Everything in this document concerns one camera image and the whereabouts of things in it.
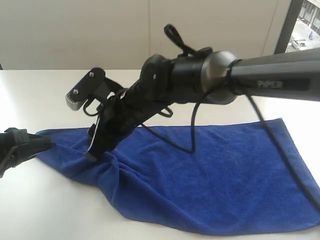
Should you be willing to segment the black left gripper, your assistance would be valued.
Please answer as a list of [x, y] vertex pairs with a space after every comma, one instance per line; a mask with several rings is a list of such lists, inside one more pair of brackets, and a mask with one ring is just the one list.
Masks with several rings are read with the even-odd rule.
[[0, 134], [0, 177], [6, 170], [51, 149], [52, 145], [47, 136], [33, 134], [30, 138], [26, 129], [8, 128]]

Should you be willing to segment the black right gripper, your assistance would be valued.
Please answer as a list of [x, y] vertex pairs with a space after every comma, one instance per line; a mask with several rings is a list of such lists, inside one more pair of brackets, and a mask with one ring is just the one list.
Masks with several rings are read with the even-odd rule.
[[90, 144], [85, 156], [91, 162], [98, 161], [105, 152], [113, 151], [139, 125], [119, 97], [111, 97], [97, 109], [97, 121], [87, 132]]

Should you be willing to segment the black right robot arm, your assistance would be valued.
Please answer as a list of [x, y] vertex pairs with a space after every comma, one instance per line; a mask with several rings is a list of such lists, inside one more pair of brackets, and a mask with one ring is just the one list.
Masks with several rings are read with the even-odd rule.
[[320, 54], [306, 50], [242, 60], [228, 51], [174, 60], [156, 54], [129, 88], [107, 79], [101, 68], [88, 77], [91, 95], [102, 105], [85, 154], [96, 161], [173, 103], [227, 105], [244, 94], [319, 101]]

